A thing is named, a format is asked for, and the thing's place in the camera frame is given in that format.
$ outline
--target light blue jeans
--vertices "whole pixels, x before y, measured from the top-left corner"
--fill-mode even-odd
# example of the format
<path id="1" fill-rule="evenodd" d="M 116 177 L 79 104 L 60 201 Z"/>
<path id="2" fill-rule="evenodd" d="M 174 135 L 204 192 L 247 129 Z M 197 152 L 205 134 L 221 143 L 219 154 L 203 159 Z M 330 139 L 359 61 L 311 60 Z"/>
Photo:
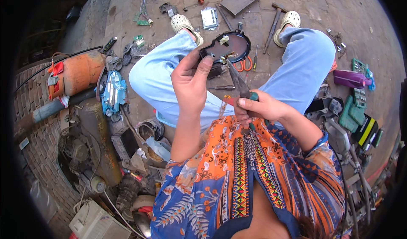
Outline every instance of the light blue jeans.
<path id="1" fill-rule="evenodd" d="M 286 45 L 282 65 L 258 89 L 270 94 L 304 114 L 332 67 L 335 46 L 321 31 L 287 27 L 280 34 Z M 131 69 L 129 82 L 141 98 L 150 103 L 165 120 L 177 124 L 180 108 L 171 83 L 171 72 L 189 52 L 197 47 L 186 31 L 180 31 L 141 58 Z M 222 101 L 207 92 L 201 112 L 201 130 L 218 119 Z M 234 114 L 227 105 L 224 115 Z"/>

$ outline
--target fingernail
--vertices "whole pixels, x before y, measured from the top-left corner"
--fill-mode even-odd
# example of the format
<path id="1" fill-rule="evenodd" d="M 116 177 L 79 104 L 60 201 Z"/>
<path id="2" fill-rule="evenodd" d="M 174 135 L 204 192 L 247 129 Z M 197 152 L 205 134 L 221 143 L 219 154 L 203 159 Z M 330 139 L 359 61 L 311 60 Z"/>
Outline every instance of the fingernail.
<path id="1" fill-rule="evenodd" d="M 211 56 L 205 56 L 205 57 L 202 59 L 202 63 L 205 64 L 205 65 L 211 66 L 211 65 L 213 64 L 213 57 L 211 57 Z"/>
<path id="2" fill-rule="evenodd" d="M 245 105 L 245 100 L 242 99 L 242 98 L 240 98 L 240 99 L 237 101 L 237 104 L 239 104 L 239 106 L 244 106 L 244 105 Z"/>

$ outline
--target green pliers handle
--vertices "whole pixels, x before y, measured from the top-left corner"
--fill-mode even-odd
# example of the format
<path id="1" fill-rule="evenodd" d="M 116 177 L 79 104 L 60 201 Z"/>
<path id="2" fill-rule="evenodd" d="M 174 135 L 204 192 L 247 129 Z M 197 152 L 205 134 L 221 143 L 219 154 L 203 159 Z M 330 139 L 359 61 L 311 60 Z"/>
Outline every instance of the green pliers handle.
<path id="1" fill-rule="evenodd" d="M 255 92 L 250 92 L 251 96 L 250 99 L 254 100 L 254 101 L 258 101 L 258 95 Z M 270 124 L 269 120 L 264 119 L 264 123 L 266 124 L 266 126 L 268 126 Z M 253 130 L 256 131 L 256 127 L 254 126 L 253 123 L 249 124 L 249 127 Z"/>

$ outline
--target hammer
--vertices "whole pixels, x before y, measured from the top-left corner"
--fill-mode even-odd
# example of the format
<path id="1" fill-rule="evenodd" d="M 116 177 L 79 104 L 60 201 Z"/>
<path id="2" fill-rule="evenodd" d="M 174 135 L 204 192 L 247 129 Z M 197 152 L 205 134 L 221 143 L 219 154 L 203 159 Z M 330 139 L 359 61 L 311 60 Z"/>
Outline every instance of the hammer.
<path id="1" fill-rule="evenodd" d="M 269 34 L 269 37 L 267 38 L 266 45 L 264 46 L 263 54 L 266 53 L 267 48 L 269 48 L 270 41 L 272 40 L 272 37 L 273 37 L 273 34 L 274 34 L 274 30 L 276 29 L 278 19 L 280 18 L 280 13 L 281 12 L 286 13 L 288 11 L 287 9 L 284 8 L 284 6 L 282 4 L 279 4 L 279 3 L 275 2 L 275 1 L 273 1 L 272 6 L 277 9 L 277 13 L 276 13 L 276 15 L 274 17 L 273 25 L 272 25 L 272 28 L 270 29 L 270 34 Z"/>

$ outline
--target brick wall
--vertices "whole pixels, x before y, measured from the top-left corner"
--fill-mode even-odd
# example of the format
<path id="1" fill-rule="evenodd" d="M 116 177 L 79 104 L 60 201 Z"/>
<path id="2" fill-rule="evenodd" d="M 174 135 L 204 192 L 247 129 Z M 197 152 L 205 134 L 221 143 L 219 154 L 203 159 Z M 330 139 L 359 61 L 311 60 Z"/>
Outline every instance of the brick wall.
<path id="1" fill-rule="evenodd" d="M 47 64 L 37 65 L 18 74 L 15 78 L 15 86 L 20 85 L 28 76 Z M 14 99 L 15 112 L 12 113 L 14 122 L 49 103 L 47 79 L 48 73 L 44 70 L 17 91 Z M 56 238 L 68 238 L 71 233 L 68 224 L 75 216 L 73 206 L 79 202 L 80 194 L 67 184 L 57 165 L 57 143 L 60 133 L 59 115 L 56 114 L 35 125 L 32 130 L 18 139 L 18 143 L 28 137 L 30 143 L 22 150 L 22 154 L 27 162 L 24 169 L 29 171 L 24 173 L 33 174 L 59 204 L 59 210 L 48 225 Z M 29 188 L 30 182 L 32 179 L 27 178 Z"/>

